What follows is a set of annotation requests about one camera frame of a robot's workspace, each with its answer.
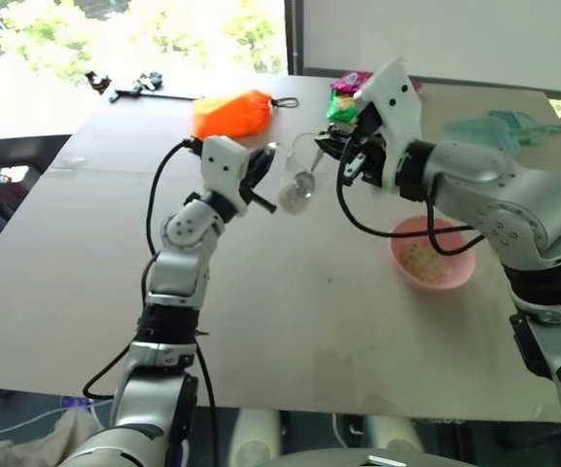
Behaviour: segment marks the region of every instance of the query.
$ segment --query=cereal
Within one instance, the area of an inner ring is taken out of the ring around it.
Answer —
[[[286,185],[278,194],[278,203],[289,214],[301,214],[309,202],[310,198],[305,197],[295,183]]]
[[[418,280],[428,284],[441,283],[450,272],[450,265],[431,245],[411,242],[400,257],[401,265]]]

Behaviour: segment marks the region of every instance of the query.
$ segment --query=black strap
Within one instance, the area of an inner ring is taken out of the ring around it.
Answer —
[[[295,109],[299,106],[299,100],[296,97],[280,97],[271,99],[273,107],[284,107],[286,109]]]

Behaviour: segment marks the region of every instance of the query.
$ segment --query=pink bowl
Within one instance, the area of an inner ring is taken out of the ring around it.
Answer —
[[[453,227],[443,219],[435,220],[436,229]],[[415,231],[427,230],[427,217],[416,216],[405,219],[398,224],[393,230],[394,233],[405,233]],[[438,235],[438,243],[445,250],[459,248],[465,245],[467,240],[459,232],[443,233]],[[450,290],[461,287],[472,277],[474,272],[474,265],[476,264],[476,256],[474,251],[468,250],[460,255],[442,257],[449,265],[448,275],[442,282],[432,284],[424,282],[419,278],[409,273],[401,264],[401,255],[410,243],[429,243],[426,236],[418,236],[414,238],[391,238],[390,250],[393,254],[395,268],[401,277],[410,285],[420,290],[433,291],[433,290]]]

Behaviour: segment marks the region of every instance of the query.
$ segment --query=tabletop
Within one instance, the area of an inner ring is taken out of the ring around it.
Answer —
[[[274,110],[267,131],[241,142],[278,141],[286,150],[299,134],[323,128],[329,83],[259,78],[258,89],[296,96],[300,105]],[[427,85],[421,98],[423,134],[434,142],[447,123],[491,109],[557,123],[532,91]],[[190,103],[120,99],[100,106],[62,148],[0,235],[0,387],[79,394],[126,345],[141,311],[152,175],[191,126]],[[306,165],[314,153],[309,138],[296,142]],[[517,158],[561,172],[561,134]],[[387,241],[343,217],[334,164],[318,168],[303,214],[252,206],[220,238],[199,325],[209,333],[201,345],[218,404],[561,421],[552,383],[530,374],[515,346],[508,283],[489,245],[476,247],[476,271],[463,288],[410,289],[393,270]],[[199,161],[179,153],[159,184],[155,233],[196,190]],[[361,183],[346,194],[357,217],[379,229],[424,210]],[[117,378],[111,372],[96,390],[113,390]],[[199,398],[206,403],[205,391]]]

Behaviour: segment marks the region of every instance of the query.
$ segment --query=black cable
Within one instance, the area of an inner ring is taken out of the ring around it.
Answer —
[[[376,231],[370,227],[361,224],[352,214],[349,206],[345,202],[345,196],[343,194],[343,183],[342,178],[345,171],[345,166],[347,165],[347,161],[349,159],[349,155],[352,149],[352,146],[355,144],[358,136],[356,134],[352,134],[342,149],[342,154],[340,155],[340,160],[338,161],[338,173],[336,174],[336,197],[338,198],[338,204],[340,204],[340,208],[342,212],[345,214],[349,222],[351,222],[354,227],[358,228],[359,230],[366,232],[367,234],[381,236],[384,238],[413,238],[416,236],[427,236],[430,232],[428,231],[419,231],[419,232],[406,232],[406,233],[393,233],[393,232],[381,232]],[[459,227],[447,227],[445,229],[435,229],[432,230],[432,234],[448,234],[451,232],[461,232],[461,231],[471,231],[473,228],[471,226],[459,226]]]
[[[140,290],[142,292],[142,306],[144,306],[146,302],[146,290],[147,290],[146,284],[148,283],[148,273],[150,272],[153,263],[157,260],[159,253],[160,251],[155,253],[155,255],[153,255],[153,258],[151,258],[149,262],[146,263],[146,266],[142,270],[142,280],[140,281]]]
[[[206,366],[204,355],[200,349],[198,341],[195,342],[195,355],[200,361],[202,376],[204,377],[204,385],[209,395],[209,409],[211,410],[211,436],[213,438],[213,467],[220,467],[220,429],[218,426],[218,408],[215,405],[215,396],[213,395],[213,385],[209,376],[209,369]]]
[[[434,217],[434,203],[431,197],[427,198],[427,232],[429,233],[429,242],[432,244],[432,247],[440,253],[442,256],[455,256],[464,253],[465,251],[470,250],[476,244],[478,244],[481,240],[485,237],[483,235],[478,235],[473,238],[471,241],[466,243],[464,246],[460,246],[459,248],[455,248],[454,250],[445,250],[443,249],[439,243],[438,239],[434,235],[435,227],[435,217]]]
[[[141,291],[142,291],[142,305],[144,305],[144,301],[146,300],[146,282],[148,279],[148,273],[151,270],[151,266],[153,265],[153,263],[157,260],[157,257],[159,256],[159,252],[157,252],[153,258],[150,259],[150,261],[146,264],[146,266],[144,267],[144,270],[142,271],[142,281],[141,281]],[[88,381],[86,383],[86,385],[84,386],[83,389],[83,393],[84,393],[84,397],[88,398],[88,399],[95,399],[97,401],[109,401],[114,399],[114,395],[108,395],[108,394],[94,394],[90,391],[90,389],[94,386],[94,384],[99,381],[107,372],[109,372],[114,365],[116,365],[128,352],[128,348],[130,346],[130,343],[128,343],[126,345],[126,347],[121,351],[121,353],[119,353],[116,358],[114,358],[114,360],[112,360],[111,362],[109,362],[105,368],[103,368],[100,372],[98,372],[96,375],[94,375],[92,377],[92,379],[90,381]]]
[[[129,347],[129,343],[126,345],[126,347],[121,350],[121,353],[119,353],[118,355],[116,355],[116,357],[114,358],[114,360],[112,360],[111,362],[109,362],[105,368],[103,368],[103,370],[101,370],[100,372],[98,372],[96,375],[94,375],[90,381],[88,381],[86,383],[86,385],[84,386],[83,389],[83,393],[84,393],[84,397],[86,397],[87,399],[94,399],[95,401],[111,401],[112,399],[114,399],[114,395],[107,395],[107,394],[94,394],[90,391],[90,389],[92,388],[92,386],[99,381],[107,372],[109,372],[114,365],[116,365],[128,352],[128,347]]]
[[[151,250],[151,255],[155,256],[157,251],[153,245],[153,237],[151,236],[151,222],[153,220],[153,208],[155,207],[155,193],[157,192],[157,185],[159,182],[159,177],[163,172],[163,169],[167,163],[172,159],[180,149],[186,146],[186,141],[181,141],[179,144],[174,146],[170,151],[163,157],[159,163],[157,170],[155,171],[155,176],[153,177],[153,184],[151,185],[151,194],[148,199],[148,208],[146,209],[146,242],[148,243],[148,248]]]

